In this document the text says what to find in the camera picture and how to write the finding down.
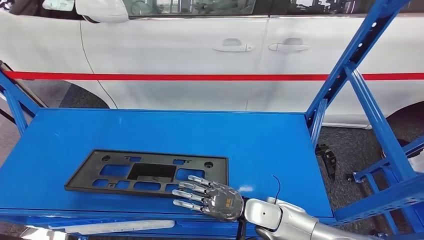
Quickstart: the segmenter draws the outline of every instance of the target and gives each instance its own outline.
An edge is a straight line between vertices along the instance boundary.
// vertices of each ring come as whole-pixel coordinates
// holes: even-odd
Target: blue metal cart
[[[424,147],[424,137],[403,149],[377,106],[357,66],[407,0],[377,0],[306,112],[166,111],[45,108],[0,74],[21,138],[0,168],[0,220],[55,227],[135,220],[174,220],[172,228],[107,235],[234,238],[237,223],[214,220],[176,207],[171,198],[65,191],[64,184],[93,149],[228,157],[228,182],[249,198],[275,196],[304,208],[329,225],[341,225],[403,209],[415,232],[424,232],[420,202],[424,175],[406,155]],[[350,81],[387,157],[356,172],[374,194],[332,209],[315,156],[326,108]],[[24,112],[33,117],[28,125]],[[390,187],[379,191],[372,174],[384,172]],[[247,237],[257,236],[247,226]]]

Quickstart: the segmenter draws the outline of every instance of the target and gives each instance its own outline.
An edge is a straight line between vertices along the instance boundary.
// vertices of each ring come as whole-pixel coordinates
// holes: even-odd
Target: rectangular hole
[[[178,184],[167,184],[165,187],[165,191],[172,192],[172,190],[178,189]]]
[[[128,179],[170,183],[174,180],[176,169],[173,165],[134,163]]]
[[[108,185],[109,181],[106,179],[96,179],[93,183],[93,187],[106,187]]]
[[[116,189],[127,189],[128,186],[130,185],[130,181],[119,181],[115,188]]]
[[[161,188],[161,184],[157,182],[138,181],[134,184],[134,189],[157,191]]]
[[[100,175],[123,177],[127,175],[129,170],[130,170],[129,165],[106,164],[101,169]]]
[[[139,163],[142,160],[140,156],[130,156],[128,158],[130,162],[135,162],[135,163]]]
[[[205,171],[203,170],[196,170],[196,169],[185,169],[180,168],[178,171],[176,171],[175,178],[180,181],[187,180],[189,178],[189,175],[194,175],[196,177],[204,178],[205,177]]]
[[[183,159],[174,159],[172,163],[175,165],[183,165],[185,162],[186,160]]]

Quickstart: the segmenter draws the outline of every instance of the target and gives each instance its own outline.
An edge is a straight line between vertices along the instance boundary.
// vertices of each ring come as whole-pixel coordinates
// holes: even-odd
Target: silver robotic arm
[[[291,203],[268,197],[265,201],[249,199],[244,216],[256,225],[257,234],[265,240],[375,240],[322,223]]]
[[[181,189],[190,189],[193,193],[173,190],[172,194],[199,202],[194,204],[174,200],[174,205],[200,211],[224,221],[244,221],[255,224],[257,234],[264,240],[378,240],[343,231],[319,223],[318,219],[291,203],[268,197],[266,201],[251,198],[244,200],[233,188],[189,176],[189,182],[181,182]]]

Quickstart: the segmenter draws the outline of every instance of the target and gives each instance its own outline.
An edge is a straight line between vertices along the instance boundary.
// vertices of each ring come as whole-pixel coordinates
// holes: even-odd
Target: black bracket part
[[[174,197],[188,175],[228,185],[222,156],[93,150],[65,184],[67,191]]]
[[[334,181],[336,179],[336,166],[337,159],[334,153],[330,148],[325,145],[316,145],[315,155],[321,156],[321,159],[324,161],[325,169],[327,170],[328,177]]]

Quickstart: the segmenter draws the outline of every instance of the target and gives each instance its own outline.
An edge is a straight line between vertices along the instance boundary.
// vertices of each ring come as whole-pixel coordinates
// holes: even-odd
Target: wire
[[[278,182],[278,192],[277,192],[277,194],[275,195],[275,202],[274,202],[274,204],[277,204],[277,198],[278,198],[278,194],[280,194],[280,190],[281,190],[281,182],[280,182],[280,180],[275,176],[275,175],[272,175],[275,179],[277,179],[277,182]]]

